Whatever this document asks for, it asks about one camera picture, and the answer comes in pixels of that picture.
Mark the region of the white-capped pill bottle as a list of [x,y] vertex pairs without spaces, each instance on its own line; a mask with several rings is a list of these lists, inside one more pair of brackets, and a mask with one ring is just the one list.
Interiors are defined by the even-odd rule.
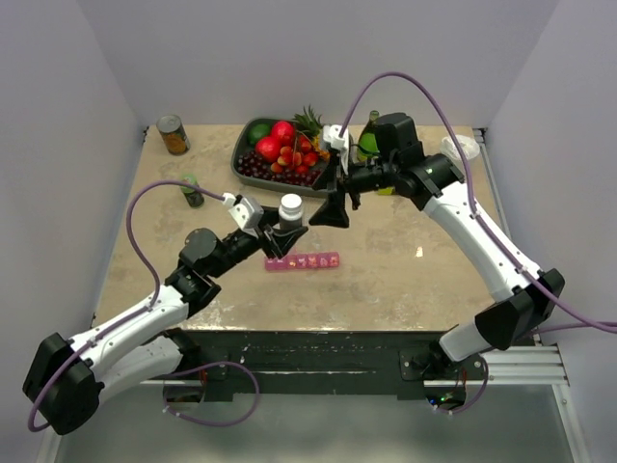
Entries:
[[304,206],[297,194],[285,194],[279,205],[279,227],[282,231],[294,230],[303,226]]

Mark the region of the pink weekly pill organizer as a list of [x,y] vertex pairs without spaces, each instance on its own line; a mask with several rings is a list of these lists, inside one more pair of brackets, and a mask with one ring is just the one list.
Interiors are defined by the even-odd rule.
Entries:
[[338,252],[289,254],[281,259],[265,259],[264,269],[269,272],[322,270],[339,268]]

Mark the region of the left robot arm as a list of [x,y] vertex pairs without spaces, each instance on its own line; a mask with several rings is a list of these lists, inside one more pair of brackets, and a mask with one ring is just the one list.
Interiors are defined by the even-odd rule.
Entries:
[[69,339],[54,333],[39,344],[22,386],[32,401],[28,427],[67,435],[108,398],[156,376],[193,376],[200,355],[173,325],[205,309],[219,294],[216,278],[257,252],[284,258],[307,232],[300,205],[248,199],[230,205],[237,229],[225,238],[191,231],[176,269],[153,293],[102,325]]

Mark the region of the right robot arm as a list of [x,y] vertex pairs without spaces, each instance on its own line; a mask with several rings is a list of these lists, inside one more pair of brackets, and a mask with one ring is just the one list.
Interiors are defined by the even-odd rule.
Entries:
[[473,321],[447,331],[419,359],[421,367],[449,379],[468,357],[490,348],[506,350],[546,321],[565,280],[556,269],[542,270],[512,243],[469,194],[470,179],[450,159],[425,155],[412,118],[404,113],[384,115],[374,128],[377,155],[352,163],[349,133],[336,124],[323,127],[320,147],[330,159],[312,187],[326,190],[328,196],[309,222],[346,229],[347,203],[357,209],[362,193],[393,187],[450,236],[483,279],[494,303]]

